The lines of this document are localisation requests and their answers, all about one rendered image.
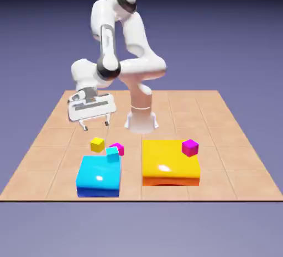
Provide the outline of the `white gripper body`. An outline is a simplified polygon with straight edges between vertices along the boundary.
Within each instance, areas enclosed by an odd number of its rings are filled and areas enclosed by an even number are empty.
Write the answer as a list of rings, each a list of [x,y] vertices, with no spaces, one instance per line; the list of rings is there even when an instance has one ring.
[[[112,94],[107,93],[84,99],[80,99],[80,96],[82,93],[76,93],[68,100],[68,115],[72,122],[105,116],[116,111]]]

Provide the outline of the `small yellow cube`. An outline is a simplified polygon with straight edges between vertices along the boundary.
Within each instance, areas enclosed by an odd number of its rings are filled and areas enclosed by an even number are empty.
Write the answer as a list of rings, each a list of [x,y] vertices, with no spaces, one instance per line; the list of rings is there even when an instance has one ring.
[[[105,141],[103,138],[95,137],[90,141],[91,151],[95,153],[100,153],[105,149]]]

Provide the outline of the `small magenta cube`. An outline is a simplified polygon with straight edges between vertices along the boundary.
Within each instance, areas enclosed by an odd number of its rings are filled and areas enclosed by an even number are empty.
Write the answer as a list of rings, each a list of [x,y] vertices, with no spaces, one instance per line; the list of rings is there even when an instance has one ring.
[[[198,149],[199,143],[192,139],[188,139],[182,142],[182,152],[188,157],[197,155]]]
[[[117,147],[118,152],[119,152],[119,155],[120,155],[120,156],[123,156],[123,155],[124,155],[124,146],[121,145],[119,142],[116,142],[116,143],[114,143],[114,144],[111,144],[109,147],[110,147],[110,148]]]

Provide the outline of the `small cyan cube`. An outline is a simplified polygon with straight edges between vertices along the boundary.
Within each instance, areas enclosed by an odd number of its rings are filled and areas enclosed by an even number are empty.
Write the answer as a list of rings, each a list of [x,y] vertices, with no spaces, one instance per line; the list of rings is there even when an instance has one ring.
[[[106,158],[109,163],[119,161],[119,150],[116,146],[106,148]]]

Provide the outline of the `large cyan box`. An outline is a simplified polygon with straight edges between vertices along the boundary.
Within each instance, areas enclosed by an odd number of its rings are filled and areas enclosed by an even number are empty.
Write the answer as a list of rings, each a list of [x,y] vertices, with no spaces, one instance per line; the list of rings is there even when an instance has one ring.
[[[120,156],[109,161],[106,156],[84,156],[76,178],[78,197],[119,197]]]

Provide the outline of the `large yellow box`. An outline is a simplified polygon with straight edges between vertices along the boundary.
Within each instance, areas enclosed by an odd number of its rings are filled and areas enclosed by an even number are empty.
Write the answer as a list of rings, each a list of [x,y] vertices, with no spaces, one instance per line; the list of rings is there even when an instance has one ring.
[[[198,156],[182,152],[185,140],[142,141],[143,186],[198,186],[201,168]]]

